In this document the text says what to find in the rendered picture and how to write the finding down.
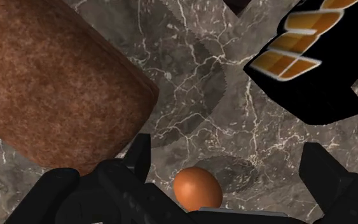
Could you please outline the black appliance with orange panels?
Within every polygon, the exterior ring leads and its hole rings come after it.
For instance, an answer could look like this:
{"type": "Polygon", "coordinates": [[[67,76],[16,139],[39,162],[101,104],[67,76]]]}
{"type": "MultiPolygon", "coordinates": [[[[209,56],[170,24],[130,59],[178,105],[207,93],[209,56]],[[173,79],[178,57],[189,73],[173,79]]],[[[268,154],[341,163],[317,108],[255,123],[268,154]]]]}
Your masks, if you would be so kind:
{"type": "Polygon", "coordinates": [[[244,71],[306,124],[357,115],[358,0],[299,0],[244,71]]]}

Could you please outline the brown bread loaf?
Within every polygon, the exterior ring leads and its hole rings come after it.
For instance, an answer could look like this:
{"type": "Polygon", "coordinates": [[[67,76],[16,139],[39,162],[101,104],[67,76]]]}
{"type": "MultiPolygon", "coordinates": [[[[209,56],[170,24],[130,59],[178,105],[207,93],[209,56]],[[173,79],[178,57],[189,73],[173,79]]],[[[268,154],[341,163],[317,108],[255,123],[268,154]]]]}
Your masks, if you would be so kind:
{"type": "Polygon", "coordinates": [[[158,87],[63,0],[0,0],[0,138],[88,174],[140,131],[158,87]]]}

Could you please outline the brown egg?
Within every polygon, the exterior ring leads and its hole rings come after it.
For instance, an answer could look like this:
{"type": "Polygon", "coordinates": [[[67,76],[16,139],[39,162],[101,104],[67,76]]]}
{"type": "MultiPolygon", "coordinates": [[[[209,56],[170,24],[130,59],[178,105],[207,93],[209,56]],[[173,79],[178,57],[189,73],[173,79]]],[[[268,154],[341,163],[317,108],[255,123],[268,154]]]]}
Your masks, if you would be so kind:
{"type": "Polygon", "coordinates": [[[173,189],[178,203],[189,212],[201,207],[220,208],[223,201],[223,191],[217,179],[200,167],[179,171],[173,189]]]}

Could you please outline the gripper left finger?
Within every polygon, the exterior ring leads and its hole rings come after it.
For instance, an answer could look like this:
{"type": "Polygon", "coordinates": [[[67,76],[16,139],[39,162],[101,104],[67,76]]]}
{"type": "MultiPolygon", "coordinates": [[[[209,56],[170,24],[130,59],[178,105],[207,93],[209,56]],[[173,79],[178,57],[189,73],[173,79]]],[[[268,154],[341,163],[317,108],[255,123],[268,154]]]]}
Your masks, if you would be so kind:
{"type": "Polygon", "coordinates": [[[195,224],[146,182],[150,165],[150,135],[138,134],[124,158],[104,160],[90,174],[44,173],[4,224],[195,224]]]}

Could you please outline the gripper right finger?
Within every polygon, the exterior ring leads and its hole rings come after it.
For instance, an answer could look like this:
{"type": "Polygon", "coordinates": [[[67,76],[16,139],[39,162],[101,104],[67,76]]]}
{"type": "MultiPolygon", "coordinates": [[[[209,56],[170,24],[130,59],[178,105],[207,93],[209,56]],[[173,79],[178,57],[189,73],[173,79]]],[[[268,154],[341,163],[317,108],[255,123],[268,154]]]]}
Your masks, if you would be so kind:
{"type": "Polygon", "coordinates": [[[319,143],[305,143],[299,176],[323,212],[313,224],[358,224],[358,173],[349,172],[319,143]]]}

